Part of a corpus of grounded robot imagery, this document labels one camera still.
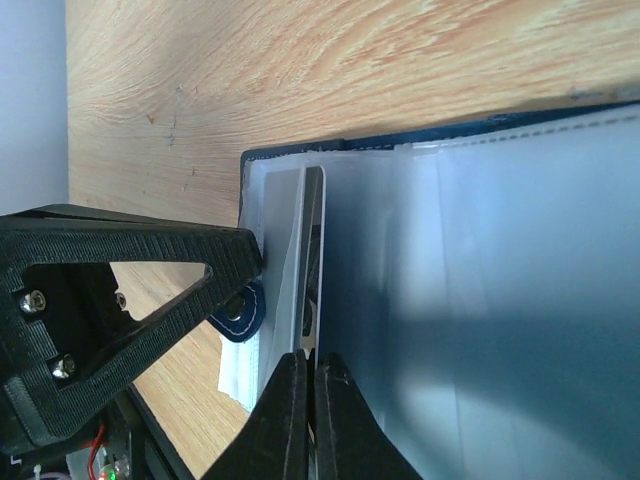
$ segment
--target white wall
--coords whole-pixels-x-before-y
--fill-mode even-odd
[[[67,202],[64,0],[0,0],[0,215]]]

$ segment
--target red wire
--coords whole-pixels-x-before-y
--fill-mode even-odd
[[[93,462],[96,461],[96,455],[98,454],[98,449],[100,445],[102,445],[102,436],[104,435],[105,427],[102,425],[100,430],[98,430],[98,435],[96,439],[93,441],[93,445],[91,445],[91,452],[89,453],[89,465],[87,466],[89,472],[89,479],[96,480],[96,476],[93,473]]]

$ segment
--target dark blue binder cover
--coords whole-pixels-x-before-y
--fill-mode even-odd
[[[607,103],[584,107],[559,108],[533,112],[506,113],[492,115],[484,120],[456,123],[439,127],[410,130],[408,132],[390,133],[356,139],[336,138],[317,142],[303,142],[291,145],[254,148],[245,151],[240,158],[240,210],[242,210],[242,185],[244,184],[244,167],[247,162],[282,157],[294,153],[328,152],[348,150],[392,150],[396,145],[416,142],[432,142],[448,138],[470,137],[483,133],[498,132],[510,128],[524,127],[536,123],[560,120],[563,118],[585,115],[588,113],[621,108],[640,103],[638,100],[624,103]]]

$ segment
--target wooden table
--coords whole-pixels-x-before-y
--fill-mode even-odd
[[[637,0],[67,2],[74,203],[234,225],[255,146],[637,97]],[[120,267],[153,310],[181,268]],[[195,476],[247,415],[203,325],[136,382]]]

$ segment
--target screw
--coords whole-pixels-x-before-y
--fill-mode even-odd
[[[47,299],[40,290],[27,293],[20,299],[20,310],[24,313],[38,313],[47,307]]]
[[[76,372],[76,362],[71,355],[65,355],[58,360],[51,369],[51,375],[60,380],[69,378]]]
[[[125,297],[124,294],[120,292],[116,293],[116,302],[118,303],[120,310],[127,308],[127,297]]]

